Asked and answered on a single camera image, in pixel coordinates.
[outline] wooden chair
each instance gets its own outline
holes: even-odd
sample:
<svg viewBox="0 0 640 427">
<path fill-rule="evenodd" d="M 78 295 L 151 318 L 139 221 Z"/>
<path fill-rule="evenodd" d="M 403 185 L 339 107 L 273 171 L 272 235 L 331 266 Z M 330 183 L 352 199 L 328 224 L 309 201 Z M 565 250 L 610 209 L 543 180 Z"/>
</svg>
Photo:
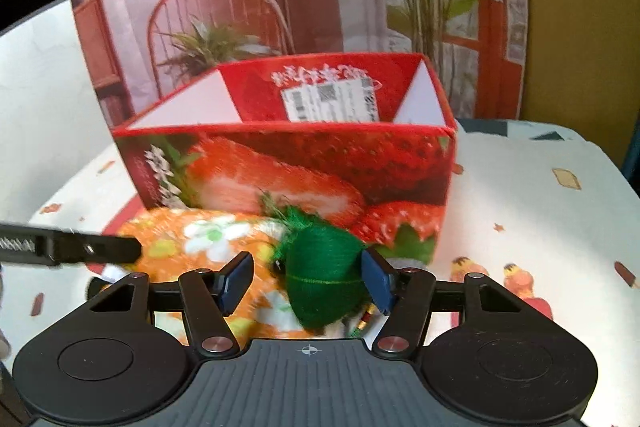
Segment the wooden chair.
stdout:
<svg viewBox="0 0 640 427">
<path fill-rule="evenodd" d="M 172 46 L 175 33 L 193 33 L 191 20 L 240 26 L 260 44 L 281 54 L 293 54 L 293 39 L 276 0 L 160 0 L 149 19 L 146 33 L 158 97 L 166 94 L 161 77 L 171 79 L 170 89 L 181 83 L 184 71 L 161 64 L 180 52 Z"/>
</svg>

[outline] white label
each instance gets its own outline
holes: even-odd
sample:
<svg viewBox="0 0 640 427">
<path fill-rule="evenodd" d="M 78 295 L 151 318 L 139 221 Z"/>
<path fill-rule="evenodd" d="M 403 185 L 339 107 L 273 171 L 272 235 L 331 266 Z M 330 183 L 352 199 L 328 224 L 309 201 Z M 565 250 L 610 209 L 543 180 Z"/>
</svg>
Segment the white label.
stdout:
<svg viewBox="0 0 640 427">
<path fill-rule="evenodd" d="M 368 76 L 302 84 L 282 91 L 292 122 L 377 122 L 374 81 Z"/>
</svg>

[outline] cartoon character print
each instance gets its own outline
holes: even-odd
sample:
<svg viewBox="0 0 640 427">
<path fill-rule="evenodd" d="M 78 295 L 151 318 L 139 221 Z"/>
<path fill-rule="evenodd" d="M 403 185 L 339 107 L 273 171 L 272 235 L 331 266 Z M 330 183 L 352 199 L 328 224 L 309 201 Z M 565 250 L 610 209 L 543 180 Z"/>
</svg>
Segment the cartoon character print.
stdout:
<svg viewBox="0 0 640 427">
<path fill-rule="evenodd" d="M 465 275 L 472 272 L 482 273 L 489 276 L 487 269 L 468 257 L 457 257 L 451 263 L 451 274 L 449 280 L 452 282 L 463 282 Z M 523 270 L 514 263 L 507 263 L 504 266 L 503 286 L 515 296 L 525 301 L 532 308 L 536 309 L 545 317 L 553 320 L 554 316 L 551 306 L 545 299 L 536 297 L 533 292 L 534 279 L 530 272 Z M 460 324 L 460 314 L 451 314 L 451 327 L 455 328 Z"/>
<path fill-rule="evenodd" d="M 456 257 L 451 262 L 451 275 L 450 280 L 452 282 L 463 282 L 465 275 L 468 273 L 478 272 L 484 275 L 489 275 L 487 269 L 481 264 L 476 263 L 468 257 Z M 460 325 L 460 314 L 451 314 L 451 327 L 455 328 Z"/>
<path fill-rule="evenodd" d="M 528 271 L 513 263 L 504 265 L 504 287 L 529 306 L 537 309 L 545 317 L 553 320 L 554 314 L 551 311 L 551 306 L 545 299 L 534 295 L 533 283 L 533 276 Z"/>
</svg>

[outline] metal screw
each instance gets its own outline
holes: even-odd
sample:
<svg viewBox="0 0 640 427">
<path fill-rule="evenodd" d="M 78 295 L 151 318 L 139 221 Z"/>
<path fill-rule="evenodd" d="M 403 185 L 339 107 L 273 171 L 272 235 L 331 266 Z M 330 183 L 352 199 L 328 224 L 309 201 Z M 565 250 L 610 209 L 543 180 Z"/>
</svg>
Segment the metal screw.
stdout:
<svg viewBox="0 0 640 427">
<path fill-rule="evenodd" d="M 224 353 L 234 347 L 234 343 L 227 337 L 209 337 L 202 341 L 202 349 L 212 353 Z"/>
<path fill-rule="evenodd" d="M 402 337 L 383 337 L 378 341 L 378 347 L 388 353 L 400 353 L 409 347 L 409 342 Z"/>
</svg>

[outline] strawberry box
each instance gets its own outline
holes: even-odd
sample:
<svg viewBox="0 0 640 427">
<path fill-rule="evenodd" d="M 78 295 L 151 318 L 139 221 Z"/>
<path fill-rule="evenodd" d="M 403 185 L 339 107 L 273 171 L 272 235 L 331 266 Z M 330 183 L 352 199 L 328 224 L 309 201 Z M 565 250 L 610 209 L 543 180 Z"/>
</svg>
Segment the strawberry box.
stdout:
<svg viewBox="0 0 640 427">
<path fill-rule="evenodd" d="M 114 139 L 147 208 L 260 214 L 268 194 L 429 264 L 455 128 L 425 57 L 320 54 L 221 64 Z"/>
</svg>

